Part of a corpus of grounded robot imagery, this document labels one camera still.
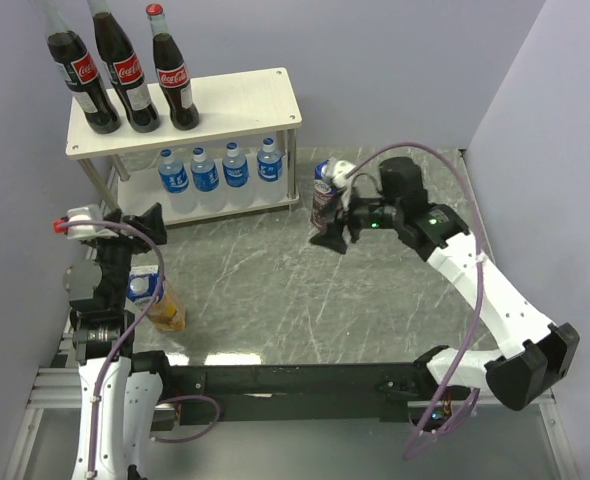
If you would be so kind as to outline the cola bottle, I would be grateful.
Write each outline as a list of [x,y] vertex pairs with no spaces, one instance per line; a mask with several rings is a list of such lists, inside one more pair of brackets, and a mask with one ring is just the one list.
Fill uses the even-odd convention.
[[31,4],[43,23],[50,55],[86,122],[98,134],[113,133],[121,121],[84,41],[65,21],[54,1]]
[[191,130],[199,123],[199,111],[193,101],[191,80],[183,55],[170,33],[162,5],[147,5],[146,14],[152,33],[156,76],[169,106],[171,123],[178,130]]
[[125,110],[133,130],[150,133],[160,126],[145,75],[132,43],[114,17],[108,3],[89,0],[96,46],[111,85]]

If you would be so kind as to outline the water bottle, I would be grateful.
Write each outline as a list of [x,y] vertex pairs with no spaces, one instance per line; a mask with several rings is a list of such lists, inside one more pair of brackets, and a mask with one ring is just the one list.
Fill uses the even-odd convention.
[[258,191],[267,203],[276,203],[285,195],[283,155],[273,138],[267,137],[256,156]]
[[193,149],[190,170],[202,208],[208,212],[221,211],[226,203],[225,192],[220,186],[217,166],[204,148]]
[[181,214],[193,212],[197,199],[184,162],[170,149],[163,149],[160,151],[157,170],[172,209]]
[[247,157],[235,142],[226,145],[226,155],[222,159],[224,178],[228,185],[229,202],[236,208],[250,206],[254,199]]

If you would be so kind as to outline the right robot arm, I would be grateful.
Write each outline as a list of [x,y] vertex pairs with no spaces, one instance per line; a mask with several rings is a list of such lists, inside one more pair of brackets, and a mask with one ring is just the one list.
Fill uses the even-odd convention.
[[343,254],[366,229],[394,231],[459,292],[497,345],[486,351],[439,347],[418,358],[417,393],[435,399],[448,386],[478,389],[522,410],[566,376],[577,330],[535,308],[479,247],[466,222],[451,207],[430,201],[412,159],[386,159],[378,172],[375,196],[363,197],[352,163],[330,158],[316,167],[313,222],[319,231],[311,244]]

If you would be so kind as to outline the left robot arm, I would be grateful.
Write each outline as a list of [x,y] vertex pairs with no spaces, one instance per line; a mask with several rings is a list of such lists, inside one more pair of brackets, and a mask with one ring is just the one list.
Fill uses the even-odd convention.
[[96,205],[71,209],[53,230],[94,249],[63,278],[81,390],[76,479],[143,479],[142,451],[155,405],[175,388],[161,353],[136,354],[140,317],[126,308],[133,256],[167,241],[160,204],[141,215]]

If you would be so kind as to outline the orange juice carton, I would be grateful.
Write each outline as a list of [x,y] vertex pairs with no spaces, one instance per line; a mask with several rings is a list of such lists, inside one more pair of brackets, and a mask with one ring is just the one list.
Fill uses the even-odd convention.
[[158,331],[179,332],[185,328],[187,309],[170,283],[161,280],[158,265],[131,269],[127,298],[139,309],[154,298],[147,317]]

